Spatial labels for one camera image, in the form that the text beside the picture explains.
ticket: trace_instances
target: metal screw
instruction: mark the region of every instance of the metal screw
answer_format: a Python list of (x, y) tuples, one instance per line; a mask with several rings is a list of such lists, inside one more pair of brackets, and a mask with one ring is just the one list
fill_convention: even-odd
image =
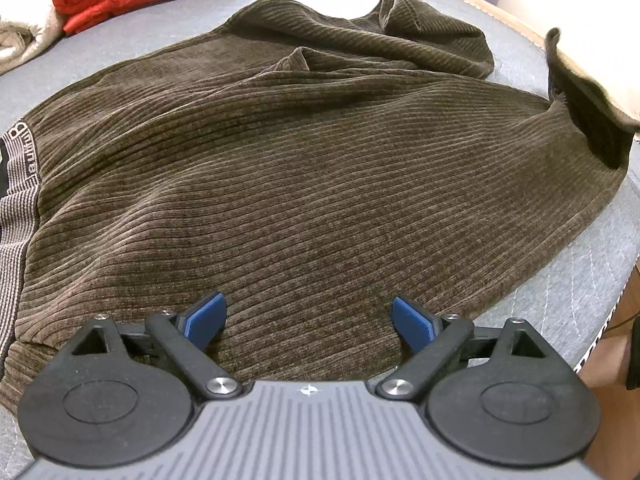
[(410, 394), (413, 389), (414, 386), (404, 379), (389, 379), (382, 383), (382, 391), (393, 396)]
[(207, 382), (207, 390), (212, 394), (228, 395), (238, 389), (238, 382), (231, 377), (216, 377)]

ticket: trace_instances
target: corduroy fabric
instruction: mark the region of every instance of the corduroy fabric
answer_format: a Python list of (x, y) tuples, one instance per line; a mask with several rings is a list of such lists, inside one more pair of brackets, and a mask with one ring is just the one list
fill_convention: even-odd
[(398, 364), (396, 294), (482, 312), (626, 172), (638, 124), (557, 42), (549, 102), (482, 80), (482, 32), (420, 0), (355, 20), (259, 0), (48, 99), (24, 118), (40, 224), (0, 402), (87, 317), (137, 322), (214, 289), (229, 318), (210, 352), (241, 380)]

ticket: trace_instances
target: mattress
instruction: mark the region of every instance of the mattress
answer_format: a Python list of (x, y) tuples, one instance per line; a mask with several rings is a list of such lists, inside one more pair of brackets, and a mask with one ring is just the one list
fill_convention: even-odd
[[(65, 86), (131, 57), (207, 32), (254, 0), (174, 0), (141, 9), (65, 38), (39, 58), (0, 76), (0, 128)], [(378, 0), (298, 0), (319, 12), (352, 18)], [(463, 0), (425, 0), (484, 31), (495, 57), (491, 81), (546, 97), (543, 51)], [(476, 323), (502, 326), (526, 318), (576, 370), (602, 335), (640, 252), (640, 146), (628, 175), (598, 218), (548, 265), (491, 306)], [(14, 418), (0, 410), (0, 479), (30, 460)]]

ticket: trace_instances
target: gray ribbed plate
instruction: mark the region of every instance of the gray ribbed plate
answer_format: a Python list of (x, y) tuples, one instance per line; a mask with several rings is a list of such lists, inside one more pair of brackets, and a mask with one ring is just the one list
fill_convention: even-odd
[(579, 462), (497, 469), (434, 437), (414, 405), (379, 399), (363, 382), (258, 381), (210, 402), (173, 447), (111, 470), (37, 461), (21, 480), (596, 480)]

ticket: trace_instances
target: stitching on mattress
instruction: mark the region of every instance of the stitching on mattress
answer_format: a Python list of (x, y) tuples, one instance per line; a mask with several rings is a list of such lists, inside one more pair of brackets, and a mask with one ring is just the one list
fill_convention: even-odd
[(575, 319), (575, 308), (574, 308), (574, 290), (575, 290), (575, 270), (574, 270), (574, 246), (571, 245), (569, 243), (569, 250), (571, 253), (570, 256), (570, 260), (571, 260), (571, 303), (570, 303), (570, 307), (571, 307), (571, 317), (574, 320), (574, 326), (575, 326), (575, 331), (578, 333), (578, 337), (582, 337), (582, 334), (580, 334), (580, 328), (578, 328), (578, 320)]
[(545, 336), (545, 320), (546, 320), (546, 310), (549, 306), (549, 285), (551, 284), (551, 269), (546, 268), (546, 287), (545, 287), (545, 307), (542, 311), (542, 323), (540, 325), (540, 335), (542, 337)]
[(9, 455), (9, 458), (6, 461), (6, 465), (4, 466), (4, 472), (9, 474), (9, 472), (7, 471), (9, 469), (9, 464), (11, 463), (11, 460), (13, 459), (14, 455), (15, 455), (15, 450), (18, 447), (18, 427), (15, 423), (15, 418), (13, 415), (9, 415), (11, 417), (11, 421), (14, 424), (14, 448), (11, 451), (11, 455)]
[(591, 275), (591, 285), (593, 285), (593, 291), (596, 294), (596, 298), (598, 299), (598, 303), (602, 304), (602, 298), (598, 294), (598, 287), (596, 286), (596, 279), (593, 275), (593, 243), (589, 240), (589, 274)]
[[(460, 0), (462, 2), (465, 2), (466, 4), (469, 4), (472, 7), (475, 7), (478, 10), (481, 10), (482, 12), (484, 12), (485, 14), (487, 14), (488, 16), (491, 16), (494, 20), (498, 20), (500, 23), (502, 23), (503, 25), (506, 25), (507, 27), (509, 27), (511, 30), (514, 30), (515, 32), (517, 32), (518, 34), (520, 34), (523, 38), (526, 38), (527, 41), (530, 41), (532, 44), (534, 44), (536, 47), (538, 47), (542, 52), (545, 51), (545, 49), (542, 47), (542, 45), (537, 44), (535, 41), (533, 41), (531, 38), (527, 37), (525, 34), (523, 34), (522, 32), (520, 32), (519, 30), (515, 30), (513, 27), (511, 27), (511, 25), (509, 25), (508, 23), (505, 23), (503, 20), (501, 20), (500, 18), (498, 18), (497, 16), (494, 16), (492, 13), (488, 12), (487, 10), (482, 9), (481, 7), (478, 7), (475, 4), (472, 4), (470, 1), (468, 0)], [(640, 139), (636, 136), (634, 139), (636, 142), (640, 142)], [(638, 256), (636, 256), (636, 260), (638, 260), (638, 258), (640, 258), (640, 253), (638, 253)], [(611, 322), (611, 318), (613, 317), (617, 307), (618, 307), (618, 303), (620, 302), (620, 298), (622, 298), (622, 294), (624, 293), (626, 288), (626, 284), (625, 287), (622, 289), (622, 291), (620, 292), (618, 299), (616, 300), (616, 304), (613, 306), (613, 308), (611, 309), (609, 315), (607, 316), (607, 320), (605, 321), (603, 327), (600, 329), (600, 331), (598, 332), (598, 335), (596, 336), (596, 339), (594, 339), (594, 341), (591, 343), (591, 345), (589, 346), (589, 349), (586, 351), (586, 353), (584, 354), (584, 356), (582, 357), (582, 359), (580, 359), (580, 361), (578, 362), (577, 365), (575, 365), (574, 367), (574, 371), (576, 373), (578, 373), (582, 367), (584, 366), (584, 363), (587, 361), (589, 355), (591, 355), (591, 352), (593, 351), (593, 349), (595, 348), (595, 346), (597, 345), (598, 341), (600, 341), (600, 339), (602, 338), (602, 335), (604, 334), (604, 331), (607, 329), (607, 326), (609, 325), (609, 323)]]

